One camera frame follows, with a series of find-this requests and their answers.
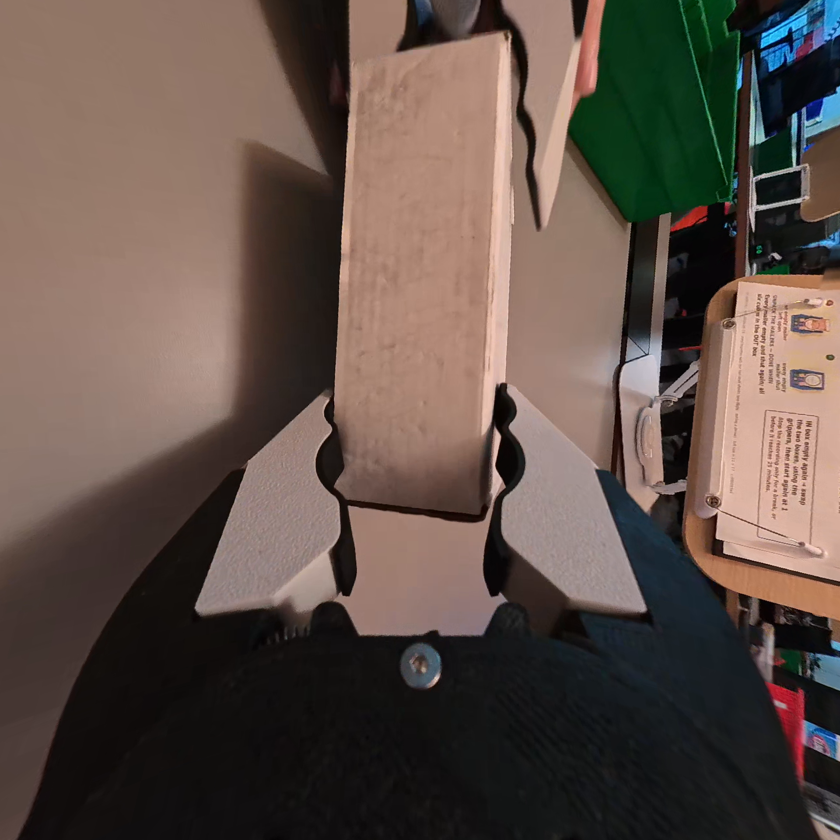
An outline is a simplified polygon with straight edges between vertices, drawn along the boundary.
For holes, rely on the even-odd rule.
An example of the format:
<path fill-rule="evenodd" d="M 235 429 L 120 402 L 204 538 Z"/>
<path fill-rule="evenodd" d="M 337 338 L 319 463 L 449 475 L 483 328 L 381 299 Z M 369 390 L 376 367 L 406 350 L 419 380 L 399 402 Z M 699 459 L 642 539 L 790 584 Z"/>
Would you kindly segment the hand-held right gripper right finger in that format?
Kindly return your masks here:
<path fill-rule="evenodd" d="M 594 461 L 514 386 L 498 386 L 499 435 L 484 549 L 492 596 L 530 617 L 642 617 L 647 606 Z"/>

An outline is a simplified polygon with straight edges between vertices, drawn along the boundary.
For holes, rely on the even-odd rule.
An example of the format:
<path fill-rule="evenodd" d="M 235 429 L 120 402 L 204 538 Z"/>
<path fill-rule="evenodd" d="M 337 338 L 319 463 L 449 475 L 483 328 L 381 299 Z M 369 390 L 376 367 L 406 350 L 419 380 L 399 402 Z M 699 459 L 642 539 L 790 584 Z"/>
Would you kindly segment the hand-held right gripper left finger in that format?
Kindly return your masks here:
<path fill-rule="evenodd" d="M 323 392 L 245 467 L 195 603 L 199 616 L 310 617 L 356 576 L 333 395 Z"/>

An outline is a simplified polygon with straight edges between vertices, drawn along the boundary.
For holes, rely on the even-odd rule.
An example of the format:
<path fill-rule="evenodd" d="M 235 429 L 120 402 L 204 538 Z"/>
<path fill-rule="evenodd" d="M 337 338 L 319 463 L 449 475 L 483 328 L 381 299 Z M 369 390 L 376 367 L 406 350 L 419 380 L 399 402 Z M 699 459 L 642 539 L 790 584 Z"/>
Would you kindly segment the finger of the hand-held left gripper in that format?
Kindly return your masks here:
<path fill-rule="evenodd" d="M 538 230 L 550 220 L 572 115 L 581 37 L 571 1 L 505 1 L 523 47 L 521 115 L 528 136 L 526 174 Z"/>
<path fill-rule="evenodd" d="M 350 63 L 395 53 L 407 16 L 407 1 L 349 1 Z"/>

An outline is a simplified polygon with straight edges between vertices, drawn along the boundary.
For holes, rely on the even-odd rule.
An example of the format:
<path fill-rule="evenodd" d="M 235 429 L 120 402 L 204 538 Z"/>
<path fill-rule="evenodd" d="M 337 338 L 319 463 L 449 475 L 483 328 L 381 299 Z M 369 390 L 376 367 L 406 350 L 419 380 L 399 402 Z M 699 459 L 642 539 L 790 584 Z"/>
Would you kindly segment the green plastic bin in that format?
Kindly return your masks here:
<path fill-rule="evenodd" d="M 735 1 L 608 1 L 596 89 L 570 136 L 630 223 L 727 201 L 736 163 Z"/>

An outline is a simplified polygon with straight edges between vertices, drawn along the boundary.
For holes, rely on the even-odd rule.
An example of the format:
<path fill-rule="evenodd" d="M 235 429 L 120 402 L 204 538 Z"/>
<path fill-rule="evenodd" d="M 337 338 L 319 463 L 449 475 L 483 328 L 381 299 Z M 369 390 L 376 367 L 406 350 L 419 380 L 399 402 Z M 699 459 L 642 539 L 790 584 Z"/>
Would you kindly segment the white cardboard mailer box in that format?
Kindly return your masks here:
<path fill-rule="evenodd" d="M 478 518 L 505 376 L 511 39 L 353 64 L 333 416 L 358 505 Z"/>

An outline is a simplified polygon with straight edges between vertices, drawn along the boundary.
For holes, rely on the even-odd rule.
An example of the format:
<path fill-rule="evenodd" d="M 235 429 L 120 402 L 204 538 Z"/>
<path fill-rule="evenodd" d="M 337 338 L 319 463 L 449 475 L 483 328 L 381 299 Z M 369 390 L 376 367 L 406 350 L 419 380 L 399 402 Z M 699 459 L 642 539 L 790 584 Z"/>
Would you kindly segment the black desk panel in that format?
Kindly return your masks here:
<path fill-rule="evenodd" d="M 623 362 L 649 353 L 655 303 L 659 216 L 631 225 L 623 323 Z"/>

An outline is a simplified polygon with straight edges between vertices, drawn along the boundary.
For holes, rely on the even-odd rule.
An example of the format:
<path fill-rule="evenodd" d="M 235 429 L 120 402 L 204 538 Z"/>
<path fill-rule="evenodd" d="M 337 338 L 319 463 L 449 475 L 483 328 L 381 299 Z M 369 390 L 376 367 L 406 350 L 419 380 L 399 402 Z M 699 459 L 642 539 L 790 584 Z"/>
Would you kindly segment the person's left hand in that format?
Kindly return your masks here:
<path fill-rule="evenodd" d="M 596 89 L 605 5 L 606 1 L 586 2 L 571 104 L 572 112 L 576 110 L 582 99 L 590 97 Z"/>

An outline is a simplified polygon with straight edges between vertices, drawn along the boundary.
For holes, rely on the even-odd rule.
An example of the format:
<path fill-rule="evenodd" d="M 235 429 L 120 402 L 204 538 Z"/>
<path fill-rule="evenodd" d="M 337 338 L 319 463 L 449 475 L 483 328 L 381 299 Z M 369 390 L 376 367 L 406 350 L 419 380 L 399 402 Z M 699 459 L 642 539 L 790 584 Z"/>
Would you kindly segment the wooden document stand board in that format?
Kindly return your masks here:
<path fill-rule="evenodd" d="M 701 518 L 697 514 L 697 503 L 705 500 L 705 493 L 701 491 L 700 474 L 708 460 L 705 444 L 711 441 L 711 415 L 706 408 L 707 380 L 717 375 L 720 365 L 719 361 L 712 359 L 711 333 L 717 322 L 733 314 L 741 282 L 760 284 L 765 281 L 796 291 L 815 288 L 821 292 L 827 292 L 830 296 L 838 295 L 838 273 L 834 272 L 829 277 L 824 275 L 742 277 L 722 287 L 710 300 L 703 323 L 704 332 L 690 443 L 682 536 L 686 551 L 696 566 L 711 581 L 727 590 L 837 620 L 839 617 L 838 583 L 748 563 L 740 558 L 720 554 L 715 547 L 716 519 Z"/>

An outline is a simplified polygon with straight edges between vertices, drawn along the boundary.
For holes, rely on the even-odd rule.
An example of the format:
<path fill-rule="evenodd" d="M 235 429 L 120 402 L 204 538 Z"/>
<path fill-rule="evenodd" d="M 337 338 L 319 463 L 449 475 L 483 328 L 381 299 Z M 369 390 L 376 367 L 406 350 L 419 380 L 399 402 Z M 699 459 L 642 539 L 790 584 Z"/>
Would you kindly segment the white stand base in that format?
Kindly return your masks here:
<path fill-rule="evenodd" d="M 646 513 L 661 497 L 686 491 L 687 470 L 678 480 L 665 480 L 662 412 L 672 407 L 698 384 L 699 362 L 661 393 L 660 365 L 652 354 L 626 362 L 618 381 L 618 412 L 621 424 L 622 481 L 626 492 Z"/>

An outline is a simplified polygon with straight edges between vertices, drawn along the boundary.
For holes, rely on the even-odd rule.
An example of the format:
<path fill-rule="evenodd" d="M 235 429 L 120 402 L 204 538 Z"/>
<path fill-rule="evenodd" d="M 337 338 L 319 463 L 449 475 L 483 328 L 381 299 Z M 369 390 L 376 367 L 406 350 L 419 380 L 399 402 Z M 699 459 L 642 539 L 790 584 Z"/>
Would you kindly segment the wooden background stand board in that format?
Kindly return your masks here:
<path fill-rule="evenodd" d="M 816 223 L 839 214 L 839 127 L 818 135 L 802 163 L 808 167 L 809 195 L 801 204 L 801 218 Z"/>

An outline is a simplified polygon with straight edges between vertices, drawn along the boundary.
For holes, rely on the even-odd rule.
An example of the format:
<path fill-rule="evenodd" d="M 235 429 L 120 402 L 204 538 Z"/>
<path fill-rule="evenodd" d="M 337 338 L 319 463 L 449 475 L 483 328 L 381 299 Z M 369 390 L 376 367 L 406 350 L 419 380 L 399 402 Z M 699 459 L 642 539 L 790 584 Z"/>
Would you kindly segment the white frame stand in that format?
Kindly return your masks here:
<path fill-rule="evenodd" d="M 807 163 L 754 174 L 751 180 L 749 211 L 751 216 L 802 205 L 811 197 L 811 167 Z"/>

